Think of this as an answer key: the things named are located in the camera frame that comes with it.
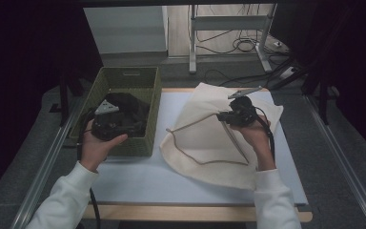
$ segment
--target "green plastic crate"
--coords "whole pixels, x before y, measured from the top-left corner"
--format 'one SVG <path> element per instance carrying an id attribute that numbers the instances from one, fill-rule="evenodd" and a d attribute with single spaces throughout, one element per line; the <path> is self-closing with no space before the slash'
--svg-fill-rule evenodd
<path id="1" fill-rule="evenodd" d="M 157 68 L 101 68 L 71 130 L 70 138 L 77 141 L 83 114 L 97 107 L 108 93 L 129 93 L 151 104 L 145 136 L 129 137 L 122 144 L 112 148 L 109 156 L 151 156 L 162 93 Z"/>

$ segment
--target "white sleeve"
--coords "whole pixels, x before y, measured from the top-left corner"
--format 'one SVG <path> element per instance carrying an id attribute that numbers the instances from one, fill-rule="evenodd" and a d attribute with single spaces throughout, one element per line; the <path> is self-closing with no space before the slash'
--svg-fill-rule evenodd
<path id="1" fill-rule="evenodd" d="M 71 228 L 79 223 L 88 206 L 89 190 L 98 174 L 93 173 L 76 162 L 73 170 L 60 177 L 31 219 L 30 228 Z"/>
<path id="2" fill-rule="evenodd" d="M 254 205 L 257 229 L 301 228 L 294 208 L 293 193 L 281 181 L 277 169 L 256 173 Z"/>

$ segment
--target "desk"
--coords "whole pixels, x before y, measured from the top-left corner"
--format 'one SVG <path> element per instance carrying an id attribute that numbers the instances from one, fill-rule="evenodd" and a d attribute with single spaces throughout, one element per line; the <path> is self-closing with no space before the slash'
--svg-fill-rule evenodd
<path id="1" fill-rule="evenodd" d="M 151 157 L 109 157 L 98 168 L 93 184 L 102 219 L 178 221 L 255 221 L 253 193 L 249 190 L 207 184 L 183 177 L 164 161 L 159 145 L 174 125 L 191 93 L 164 89 L 160 101 Z M 267 91 L 253 94 L 273 102 Z M 282 127 L 274 133 L 276 164 L 284 183 L 294 193 L 296 206 L 308 206 Z M 300 212 L 301 221 L 312 213 Z M 94 218 L 90 205 L 85 218 Z"/>

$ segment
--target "white tabletop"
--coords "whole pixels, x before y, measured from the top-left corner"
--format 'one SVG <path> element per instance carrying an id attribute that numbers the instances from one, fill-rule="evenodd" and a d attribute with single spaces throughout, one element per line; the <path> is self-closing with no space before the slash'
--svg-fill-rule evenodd
<path id="1" fill-rule="evenodd" d="M 183 177 L 163 159 L 159 145 L 191 93 L 162 93 L 151 157 L 109 157 L 98 168 L 92 189 L 98 202 L 157 205 L 253 206 L 253 192 L 222 187 Z M 269 92 L 253 96 L 273 103 Z M 275 161 L 295 204 L 308 204 L 293 157 L 280 124 L 274 133 Z"/>

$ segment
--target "person's left hand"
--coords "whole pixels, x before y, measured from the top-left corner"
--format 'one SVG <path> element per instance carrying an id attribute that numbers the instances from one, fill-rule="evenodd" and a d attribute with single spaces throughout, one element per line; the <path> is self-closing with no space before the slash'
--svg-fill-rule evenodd
<path id="1" fill-rule="evenodd" d="M 88 123 L 83 136 L 82 159 L 80 163 L 86 169 L 95 173 L 99 164 L 106 159 L 109 150 L 125 141 L 128 136 L 119 135 L 110 141 L 102 141 L 92 135 L 92 123 L 93 120 Z"/>

